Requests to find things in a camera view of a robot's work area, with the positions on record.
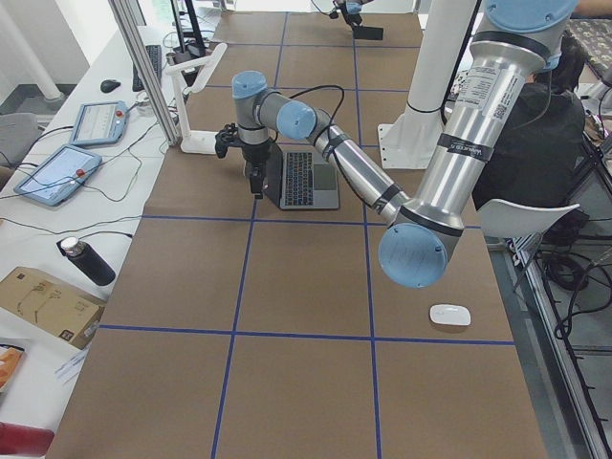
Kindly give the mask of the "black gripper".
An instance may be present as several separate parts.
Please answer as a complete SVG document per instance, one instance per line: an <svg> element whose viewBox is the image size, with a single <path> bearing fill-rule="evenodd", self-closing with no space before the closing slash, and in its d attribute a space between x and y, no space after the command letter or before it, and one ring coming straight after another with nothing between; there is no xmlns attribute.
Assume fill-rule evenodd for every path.
<svg viewBox="0 0 612 459"><path fill-rule="evenodd" d="M271 141L258 144L243 143L242 156L245 161L244 175L249 177L250 190L253 197L261 200L264 197L266 164L271 157Z"/></svg>

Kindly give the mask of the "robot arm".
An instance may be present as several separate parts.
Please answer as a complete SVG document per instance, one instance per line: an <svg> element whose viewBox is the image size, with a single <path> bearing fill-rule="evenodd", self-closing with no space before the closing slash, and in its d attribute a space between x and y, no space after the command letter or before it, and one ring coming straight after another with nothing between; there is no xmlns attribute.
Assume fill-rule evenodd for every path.
<svg viewBox="0 0 612 459"><path fill-rule="evenodd" d="M572 1L435 1L404 112L379 128L381 162L367 159L325 112L271 89L265 76L232 79L237 140L263 184L270 134L305 141L387 222L385 274L424 288L445 273L463 209L530 75L550 71Z"/></svg>
<svg viewBox="0 0 612 459"><path fill-rule="evenodd" d="M333 1L333 8L326 13L331 19L342 16L344 22L351 28L354 39L376 40L383 39L383 28L367 27L362 25L361 10L367 1L348 0Z"/></svg>

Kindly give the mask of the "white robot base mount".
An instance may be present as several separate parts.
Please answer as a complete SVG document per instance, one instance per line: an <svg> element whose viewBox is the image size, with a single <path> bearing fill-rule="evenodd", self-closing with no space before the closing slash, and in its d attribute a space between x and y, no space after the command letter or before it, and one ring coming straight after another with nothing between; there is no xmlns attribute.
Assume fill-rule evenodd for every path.
<svg viewBox="0 0 612 459"><path fill-rule="evenodd" d="M405 110L394 123L379 126L385 169L427 168L444 130L448 91L480 9L477 0L430 3Z"/></svg>

